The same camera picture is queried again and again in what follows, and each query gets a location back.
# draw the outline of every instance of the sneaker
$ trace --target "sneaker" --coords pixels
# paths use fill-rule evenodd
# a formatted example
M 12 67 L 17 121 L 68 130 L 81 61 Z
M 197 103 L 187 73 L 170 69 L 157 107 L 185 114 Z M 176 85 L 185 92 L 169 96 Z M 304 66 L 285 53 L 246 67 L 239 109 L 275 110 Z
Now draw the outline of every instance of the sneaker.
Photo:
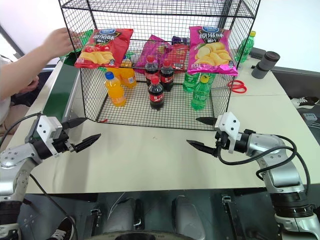
M 290 97 L 290 99 L 296 109 L 312 109 L 319 102 L 319 98 L 315 96 Z
M 48 240 L 70 240 L 74 236 L 75 228 L 71 221 L 66 217 L 55 230 L 54 234 Z

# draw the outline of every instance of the pink chip bag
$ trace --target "pink chip bag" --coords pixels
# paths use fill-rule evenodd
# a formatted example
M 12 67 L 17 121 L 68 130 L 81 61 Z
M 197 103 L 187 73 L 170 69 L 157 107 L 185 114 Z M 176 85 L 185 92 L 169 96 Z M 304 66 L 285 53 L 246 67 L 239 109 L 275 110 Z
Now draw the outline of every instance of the pink chip bag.
M 230 56 L 230 30 L 213 26 L 191 26 L 190 53 L 187 72 L 219 73 L 237 76 L 238 71 Z
M 137 73 L 144 74 L 143 69 L 147 63 L 147 57 L 149 55 L 155 56 L 155 60 L 159 66 L 164 63 L 164 60 L 168 58 L 168 54 L 172 51 L 173 47 L 162 38 L 155 35 L 151 35 L 148 41 L 144 44 L 142 53 L 135 64 L 135 71 Z

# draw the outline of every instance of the human hand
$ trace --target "human hand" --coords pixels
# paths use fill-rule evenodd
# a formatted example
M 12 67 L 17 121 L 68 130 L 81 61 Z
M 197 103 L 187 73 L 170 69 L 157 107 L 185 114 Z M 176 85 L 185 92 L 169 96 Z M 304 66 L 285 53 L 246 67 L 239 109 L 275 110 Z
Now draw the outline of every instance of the human hand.
M 39 84 L 39 77 L 35 76 L 35 78 L 32 80 L 32 82 L 28 86 L 26 86 L 25 88 L 21 89 L 19 91 L 19 93 L 25 94 L 28 92 L 32 92 L 33 90 L 35 90 L 37 88 L 38 84 Z
M 75 38 L 78 36 L 76 32 L 71 31 L 70 34 Z M 64 56 L 74 50 L 66 27 L 56 29 L 50 33 L 41 48 L 50 60 Z

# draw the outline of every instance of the metal bracket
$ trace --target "metal bracket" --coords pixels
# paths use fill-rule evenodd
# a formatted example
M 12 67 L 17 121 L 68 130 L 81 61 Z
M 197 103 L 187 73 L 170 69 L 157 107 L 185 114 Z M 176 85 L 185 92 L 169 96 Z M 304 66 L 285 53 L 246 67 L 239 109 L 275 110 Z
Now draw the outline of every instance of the metal bracket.
M 232 201 L 230 196 L 222 195 L 222 204 L 224 211 L 229 215 L 234 239 L 245 240 L 246 236 L 241 225 L 240 217 L 238 215 L 236 202 Z
M 59 138 L 62 131 L 62 125 L 58 119 L 54 116 L 48 117 L 42 115 L 39 119 L 36 131 L 52 155 L 58 157 L 59 154 L 53 146 L 54 140 Z
M 232 112 L 225 112 L 218 116 L 214 129 L 216 131 L 226 132 L 230 140 L 229 153 L 232 154 L 235 149 L 235 144 L 240 128 L 240 122 Z
M 96 228 L 101 225 L 102 213 L 100 209 L 95 208 L 90 211 L 90 215 L 86 217 L 83 239 L 87 239 L 95 235 Z

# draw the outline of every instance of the wire shelf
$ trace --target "wire shelf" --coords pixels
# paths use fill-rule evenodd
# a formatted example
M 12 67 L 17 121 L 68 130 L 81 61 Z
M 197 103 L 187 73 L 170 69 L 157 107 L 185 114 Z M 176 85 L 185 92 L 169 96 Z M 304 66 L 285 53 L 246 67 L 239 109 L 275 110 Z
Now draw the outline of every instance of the wire shelf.
M 240 0 L 69 0 L 62 8 L 118 14 L 209 16 L 253 18 L 257 1 L 248 0 L 238 8 Z M 223 12 L 230 6 L 228 13 Z
M 128 51 L 139 56 L 151 35 L 164 46 L 172 46 L 173 36 L 190 37 L 190 26 L 213 26 L 231 30 L 228 38 L 230 56 L 235 65 L 238 47 L 254 24 L 260 0 L 58 0 L 71 37 L 93 29 L 133 29 Z M 189 52 L 186 55 L 187 68 Z M 133 68 L 143 69 L 133 62 Z M 137 73 L 137 86 L 125 88 L 125 107 L 114 107 L 104 86 L 104 73 L 98 69 L 81 69 L 81 87 L 85 116 L 98 123 L 146 127 L 213 130 L 197 122 L 198 117 L 217 117 L 228 109 L 231 91 L 227 87 L 234 77 L 217 74 L 211 86 L 206 108 L 191 108 L 191 93 L 182 90 L 184 72 L 175 72 L 171 92 L 165 93 L 164 107 L 151 109 L 145 76 Z
M 97 119 L 99 123 L 213 131 L 212 126 L 196 121 L 199 117 L 213 116 L 211 99 L 204 109 L 196 111 L 191 107 L 192 93 L 183 91 L 182 84 L 177 83 L 170 92 L 164 93 L 163 107 L 152 109 L 145 76 L 139 73 L 136 76 L 139 82 L 135 88 L 124 88 L 125 106 L 115 107 L 107 98 Z M 177 82 L 183 77 L 184 73 L 175 75 Z

